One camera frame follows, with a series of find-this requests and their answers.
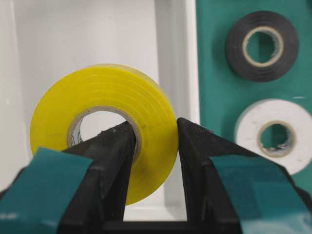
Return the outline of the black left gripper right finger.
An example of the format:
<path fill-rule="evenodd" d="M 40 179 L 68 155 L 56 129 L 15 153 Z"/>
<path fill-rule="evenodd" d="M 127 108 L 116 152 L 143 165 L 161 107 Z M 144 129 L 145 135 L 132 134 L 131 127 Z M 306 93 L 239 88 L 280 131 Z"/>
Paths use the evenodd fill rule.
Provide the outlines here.
<path fill-rule="evenodd" d="M 187 220 L 210 234 L 309 234 L 312 199 L 287 170 L 178 118 Z"/>

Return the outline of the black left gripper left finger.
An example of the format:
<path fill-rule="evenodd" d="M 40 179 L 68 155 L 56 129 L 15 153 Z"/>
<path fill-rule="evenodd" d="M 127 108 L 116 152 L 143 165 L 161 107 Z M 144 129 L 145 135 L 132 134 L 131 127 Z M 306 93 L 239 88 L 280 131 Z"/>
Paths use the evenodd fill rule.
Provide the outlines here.
<path fill-rule="evenodd" d="M 95 234 L 122 221 L 136 137 L 124 122 L 63 151 L 39 148 L 0 194 L 3 234 Z"/>

